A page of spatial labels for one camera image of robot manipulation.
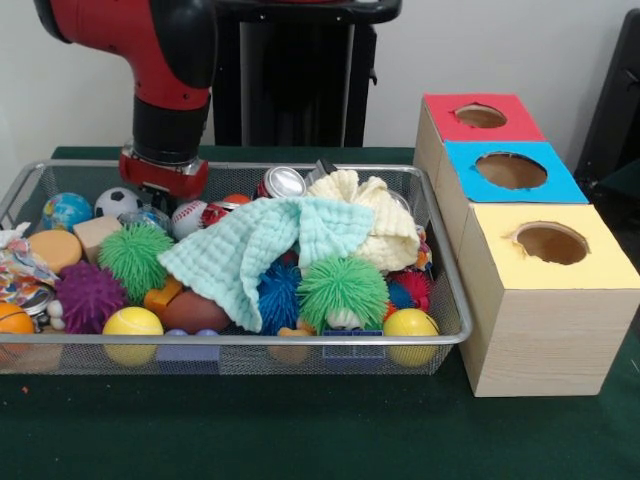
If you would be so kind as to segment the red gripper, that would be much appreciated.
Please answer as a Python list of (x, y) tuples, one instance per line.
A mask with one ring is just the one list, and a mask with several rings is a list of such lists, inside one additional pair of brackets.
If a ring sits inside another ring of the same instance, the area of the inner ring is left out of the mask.
[(208, 164), (198, 158), (185, 165), (161, 165), (139, 157), (130, 145), (125, 145), (119, 156), (119, 172), (125, 182), (142, 187), (150, 203), (157, 193), (157, 208), (173, 214), (176, 198), (194, 200), (206, 186)]

